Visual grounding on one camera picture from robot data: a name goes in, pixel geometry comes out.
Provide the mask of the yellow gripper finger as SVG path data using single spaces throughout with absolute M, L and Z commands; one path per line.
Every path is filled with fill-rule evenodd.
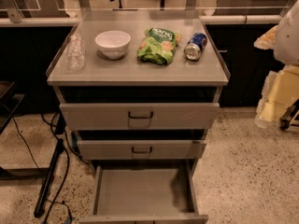
M 254 42 L 254 47 L 257 49 L 273 49 L 276 41 L 277 29 L 278 26 L 276 25 L 257 38 Z
M 266 77 L 262 98 L 256 108 L 255 124 L 260 128 L 278 126 L 279 120 L 299 99 L 299 66 L 285 65 Z

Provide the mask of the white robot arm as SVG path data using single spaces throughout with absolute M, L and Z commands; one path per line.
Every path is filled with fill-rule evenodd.
M 299 99 L 299 1 L 285 13 L 279 24 L 254 42 L 258 49 L 271 49 L 284 67 L 270 71 L 266 77 L 262 98 L 256 108 L 255 124 L 260 128 L 286 127 L 286 115 Z

